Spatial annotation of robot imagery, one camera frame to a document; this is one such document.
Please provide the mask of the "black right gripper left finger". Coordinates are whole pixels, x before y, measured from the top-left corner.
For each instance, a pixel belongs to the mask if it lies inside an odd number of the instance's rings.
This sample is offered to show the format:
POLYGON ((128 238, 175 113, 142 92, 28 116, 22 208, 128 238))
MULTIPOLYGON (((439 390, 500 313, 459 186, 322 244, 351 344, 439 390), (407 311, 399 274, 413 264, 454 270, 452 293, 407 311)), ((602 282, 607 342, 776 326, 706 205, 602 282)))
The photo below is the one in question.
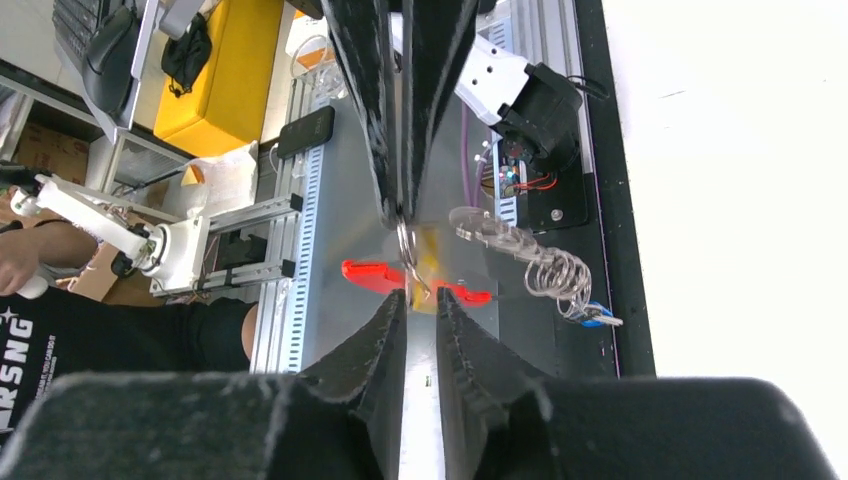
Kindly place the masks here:
POLYGON ((5 479, 394 479, 406 296, 297 374, 64 378, 1 453, 5 479))

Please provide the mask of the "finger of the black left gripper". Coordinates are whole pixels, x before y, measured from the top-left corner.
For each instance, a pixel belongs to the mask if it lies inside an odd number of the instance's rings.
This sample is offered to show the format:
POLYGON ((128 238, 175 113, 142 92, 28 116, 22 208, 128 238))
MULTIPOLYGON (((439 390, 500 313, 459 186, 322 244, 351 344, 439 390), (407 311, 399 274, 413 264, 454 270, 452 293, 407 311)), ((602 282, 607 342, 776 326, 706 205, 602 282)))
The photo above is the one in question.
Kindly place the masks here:
POLYGON ((399 164, 389 3, 327 0, 322 10, 365 135, 378 215, 385 228, 394 229, 400 218, 399 164))
POLYGON ((474 38, 477 1, 402 3, 400 217, 416 217, 431 146, 474 38))

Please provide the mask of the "steel key holder red handle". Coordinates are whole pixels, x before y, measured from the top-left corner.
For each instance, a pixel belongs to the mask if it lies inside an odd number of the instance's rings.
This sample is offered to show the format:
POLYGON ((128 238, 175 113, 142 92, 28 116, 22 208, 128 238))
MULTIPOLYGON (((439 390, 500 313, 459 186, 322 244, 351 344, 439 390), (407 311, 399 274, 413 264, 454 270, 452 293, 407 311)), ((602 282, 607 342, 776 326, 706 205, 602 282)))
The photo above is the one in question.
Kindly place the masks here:
MULTIPOLYGON (((482 308, 499 299, 499 285, 506 297, 529 295, 554 305, 563 320, 573 316, 592 299, 592 273, 577 255, 544 246, 528 231, 510 226, 493 213, 473 206, 453 208, 438 221, 410 227, 438 229, 441 272, 436 283, 465 308, 482 308)), ((387 237, 380 252, 342 262, 341 274, 350 284, 379 295, 404 290, 404 269, 396 231, 387 237)))

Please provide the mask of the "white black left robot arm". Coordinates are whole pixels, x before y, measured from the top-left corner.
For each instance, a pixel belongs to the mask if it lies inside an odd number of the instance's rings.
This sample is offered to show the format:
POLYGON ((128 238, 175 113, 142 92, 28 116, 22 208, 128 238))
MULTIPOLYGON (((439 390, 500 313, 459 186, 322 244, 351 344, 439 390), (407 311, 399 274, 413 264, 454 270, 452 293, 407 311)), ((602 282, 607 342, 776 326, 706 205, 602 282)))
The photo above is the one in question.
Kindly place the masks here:
POLYGON ((479 2, 325 1, 322 10, 385 228, 415 224, 431 147, 454 96, 534 160, 576 149, 577 85, 477 35, 479 2))

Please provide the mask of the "key with blue tag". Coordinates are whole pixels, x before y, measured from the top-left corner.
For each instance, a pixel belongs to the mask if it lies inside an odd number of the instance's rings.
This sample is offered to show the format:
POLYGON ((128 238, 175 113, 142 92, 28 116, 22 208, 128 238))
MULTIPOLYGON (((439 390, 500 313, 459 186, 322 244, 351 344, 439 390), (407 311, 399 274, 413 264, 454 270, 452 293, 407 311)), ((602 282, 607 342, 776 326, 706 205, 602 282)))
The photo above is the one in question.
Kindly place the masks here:
POLYGON ((615 317, 609 309, 594 301, 588 302, 573 316, 572 320, 585 328, 623 325, 622 319, 615 317))

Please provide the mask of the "key with yellow tag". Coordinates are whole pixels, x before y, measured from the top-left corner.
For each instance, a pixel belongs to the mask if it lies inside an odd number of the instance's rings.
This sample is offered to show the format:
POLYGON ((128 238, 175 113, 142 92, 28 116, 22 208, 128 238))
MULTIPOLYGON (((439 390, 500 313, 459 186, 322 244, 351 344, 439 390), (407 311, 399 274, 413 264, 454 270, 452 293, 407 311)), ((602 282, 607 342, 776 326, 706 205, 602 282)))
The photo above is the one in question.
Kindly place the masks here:
POLYGON ((438 229, 430 225, 413 228, 399 222, 397 237, 407 306, 419 313, 435 314, 436 283, 441 272, 438 229))

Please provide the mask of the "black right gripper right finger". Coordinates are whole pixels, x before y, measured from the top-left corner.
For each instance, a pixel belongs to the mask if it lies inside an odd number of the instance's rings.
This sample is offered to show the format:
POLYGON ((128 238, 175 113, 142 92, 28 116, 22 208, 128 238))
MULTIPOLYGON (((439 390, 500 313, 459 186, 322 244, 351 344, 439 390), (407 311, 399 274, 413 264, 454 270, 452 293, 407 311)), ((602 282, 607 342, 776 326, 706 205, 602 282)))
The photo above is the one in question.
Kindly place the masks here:
POLYGON ((565 380, 437 294, 449 479, 831 479, 800 410, 744 378, 565 380))

